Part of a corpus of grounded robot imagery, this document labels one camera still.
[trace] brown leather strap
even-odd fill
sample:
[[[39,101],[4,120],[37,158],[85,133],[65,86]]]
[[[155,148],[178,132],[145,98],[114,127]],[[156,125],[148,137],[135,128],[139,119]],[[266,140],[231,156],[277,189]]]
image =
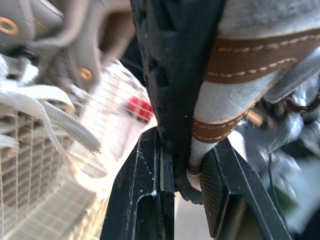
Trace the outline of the brown leather strap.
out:
[[[320,29],[255,39],[217,38],[204,80],[239,84],[279,69],[288,72],[320,46]]]
[[[196,119],[192,122],[192,135],[199,142],[213,144],[225,139],[237,126],[238,122],[245,116],[242,114],[235,119],[225,123],[210,124]]]
[[[287,98],[285,100],[285,104],[287,108],[294,113],[306,114],[306,113],[313,112],[320,106],[320,88],[318,90],[318,93],[315,99],[308,106],[300,106],[290,98]]]

